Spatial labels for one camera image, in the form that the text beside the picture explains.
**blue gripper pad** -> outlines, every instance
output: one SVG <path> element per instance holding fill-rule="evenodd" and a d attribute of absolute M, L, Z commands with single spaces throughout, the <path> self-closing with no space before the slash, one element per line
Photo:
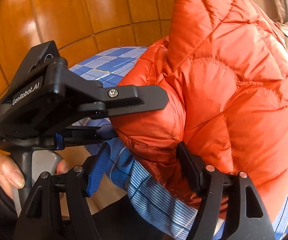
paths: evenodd
<path fill-rule="evenodd" d="M 90 175 L 88 176 L 88 186 L 86 193 L 88 197 L 91 197 L 99 188 L 100 182 L 106 170 L 109 158 L 111 156 L 111 147 L 108 143 L 103 143 L 102 147 L 97 154 L 100 154 L 96 163 L 93 166 Z"/>

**floor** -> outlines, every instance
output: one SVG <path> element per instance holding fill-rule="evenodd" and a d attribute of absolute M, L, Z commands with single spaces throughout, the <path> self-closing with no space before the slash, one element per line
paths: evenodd
<path fill-rule="evenodd" d="M 69 168 L 73 168 L 75 165 L 81 165 L 85 159 L 89 157 L 88 151 L 83 146 L 68 147 L 63 151 L 58 152 L 67 161 Z M 87 203 L 90 208 L 91 214 L 95 214 L 111 203 L 119 200 L 126 194 L 126 191 L 115 186 L 106 175 L 103 176 L 100 187 L 96 193 L 90 198 L 87 198 Z M 61 200 L 61 210 L 63 216 L 69 216 L 66 197 Z M 168 235 L 164 235 L 162 240 L 172 240 Z"/>

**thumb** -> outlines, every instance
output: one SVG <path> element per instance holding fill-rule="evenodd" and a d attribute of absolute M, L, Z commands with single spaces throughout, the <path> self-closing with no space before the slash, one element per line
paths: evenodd
<path fill-rule="evenodd" d="M 57 174 L 67 173 L 69 171 L 68 164 L 65 159 L 62 159 L 57 165 Z"/>
<path fill-rule="evenodd" d="M 16 188 L 24 187 L 23 174 L 9 155 L 0 154 L 0 176 Z"/>

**fingernail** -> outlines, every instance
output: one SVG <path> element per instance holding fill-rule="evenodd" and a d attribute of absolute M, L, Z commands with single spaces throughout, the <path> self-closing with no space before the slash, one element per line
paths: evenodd
<path fill-rule="evenodd" d="M 13 184 L 17 188 L 23 188 L 24 187 L 25 180 L 19 172 L 13 171 L 10 175 L 11 175 L 10 180 L 13 182 Z"/>

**gray trigger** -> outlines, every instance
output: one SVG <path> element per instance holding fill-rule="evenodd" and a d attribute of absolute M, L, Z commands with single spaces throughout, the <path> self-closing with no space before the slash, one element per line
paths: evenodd
<path fill-rule="evenodd" d="M 51 175 L 55 175 L 57 165 L 62 157 L 55 151 L 41 150 L 33 152 L 32 156 L 32 185 L 36 182 L 40 174 L 48 171 Z"/>

